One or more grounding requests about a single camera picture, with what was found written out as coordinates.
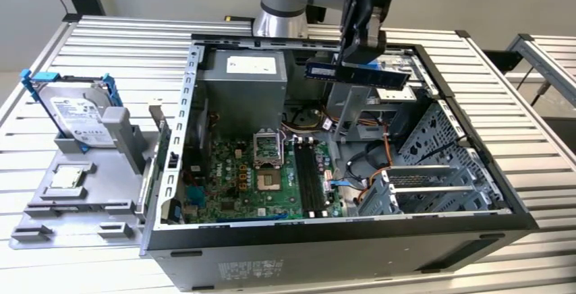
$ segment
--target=blue latch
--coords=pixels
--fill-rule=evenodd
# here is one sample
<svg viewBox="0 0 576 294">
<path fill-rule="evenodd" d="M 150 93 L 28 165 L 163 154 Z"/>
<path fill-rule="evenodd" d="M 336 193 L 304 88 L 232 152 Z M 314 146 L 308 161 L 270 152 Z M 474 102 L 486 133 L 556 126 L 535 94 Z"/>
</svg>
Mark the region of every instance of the blue latch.
<svg viewBox="0 0 576 294">
<path fill-rule="evenodd" d="M 120 99 L 120 94 L 118 93 L 115 78 L 108 73 L 106 73 L 104 76 L 102 76 L 102 81 L 103 83 L 106 83 L 108 87 L 108 93 L 110 93 L 110 98 L 112 99 L 112 105 L 115 107 L 123 107 L 123 101 Z"/>
<path fill-rule="evenodd" d="M 36 73 L 35 77 L 32 77 L 32 81 L 40 83 L 52 83 L 56 82 L 59 79 L 60 79 L 59 73 L 50 73 L 47 71 L 42 71 L 40 73 Z"/>
</svg>

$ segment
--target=black plastic corner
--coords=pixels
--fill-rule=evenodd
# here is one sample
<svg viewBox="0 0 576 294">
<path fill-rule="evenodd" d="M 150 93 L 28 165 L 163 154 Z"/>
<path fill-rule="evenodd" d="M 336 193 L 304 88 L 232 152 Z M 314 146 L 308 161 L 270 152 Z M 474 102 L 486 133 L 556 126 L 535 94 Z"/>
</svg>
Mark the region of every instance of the black plastic corner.
<svg viewBox="0 0 576 294">
<path fill-rule="evenodd" d="M 483 50 L 490 61 L 496 65 L 498 70 L 504 74 L 519 65 L 523 55 L 518 51 Z"/>
<path fill-rule="evenodd" d="M 456 34 L 459 35 L 460 38 L 472 38 L 468 31 L 466 31 L 466 30 L 454 30 L 454 32 L 456 32 Z"/>
<path fill-rule="evenodd" d="M 524 41 L 534 41 L 532 36 L 528 33 L 520 33 L 519 37 L 524 40 Z"/>
<path fill-rule="evenodd" d="M 82 14 L 78 13 L 67 13 L 63 17 L 63 22 L 75 23 L 80 22 L 82 20 Z"/>
</svg>

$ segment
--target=label sticker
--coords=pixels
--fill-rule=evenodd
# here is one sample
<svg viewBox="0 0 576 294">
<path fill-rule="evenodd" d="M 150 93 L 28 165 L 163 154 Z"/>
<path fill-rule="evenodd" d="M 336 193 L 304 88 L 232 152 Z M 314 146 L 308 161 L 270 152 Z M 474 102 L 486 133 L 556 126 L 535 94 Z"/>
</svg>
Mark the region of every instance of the label sticker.
<svg viewBox="0 0 576 294">
<path fill-rule="evenodd" d="M 259 260 L 255 262 L 222 262 L 218 264 L 220 276 L 232 281 L 248 278 L 279 277 L 284 260 Z"/>
<path fill-rule="evenodd" d="M 114 146 L 115 142 L 102 123 L 99 108 L 86 98 L 54 97 L 51 103 L 72 136 L 88 146 Z"/>
<path fill-rule="evenodd" d="M 276 58 L 274 57 L 228 57 L 226 72 L 230 74 L 276 74 Z"/>
<path fill-rule="evenodd" d="M 323 123 L 323 129 L 330 130 L 331 127 L 332 127 L 332 120 L 330 118 L 326 118 Z"/>
<path fill-rule="evenodd" d="M 328 69 L 328 68 L 312 68 L 311 70 L 311 74 L 315 75 L 323 75 L 323 76 L 335 76 L 336 75 L 336 70 L 335 69 Z"/>
</svg>

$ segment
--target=slotted metal surface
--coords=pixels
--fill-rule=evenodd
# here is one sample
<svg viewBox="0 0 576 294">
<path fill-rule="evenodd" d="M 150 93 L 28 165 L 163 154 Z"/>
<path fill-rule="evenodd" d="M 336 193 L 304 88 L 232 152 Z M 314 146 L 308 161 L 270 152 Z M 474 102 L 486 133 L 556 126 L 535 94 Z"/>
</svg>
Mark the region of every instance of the slotted metal surface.
<svg viewBox="0 0 576 294">
<path fill-rule="evenodd" d="M 191 32 L 250 34 L 244 22 L 171 22 L 84 17 L 66 24 L 32 70 L 118 78 L 132 122 L 154 129 L 146 103 L 164 99 L 174 118 Z M 336 39 L 336 26 L 311 26 L 312 38 Z M 456 93 L 508 180 L 542 227 L 454 274 L 246 289 L 244 293 L 574 293 L 576 289 L 576 170 L 470 39 L 451 31 L 387 30 L 390 42 L 424 45 Z M 55 128 L 28 95 L 0 109 L 0 287 L 20 293 L 179 293 L 154 260 L 135 247 L 14 251 L 7 240 L 55 155 Z"/>
<path fill-rule="evenodd" d="M 532 77 L 544 77 L 576 107 L 576 37 L 519 35 L 508 50 L 523 55 L 538 71 Z"/>
</svg>

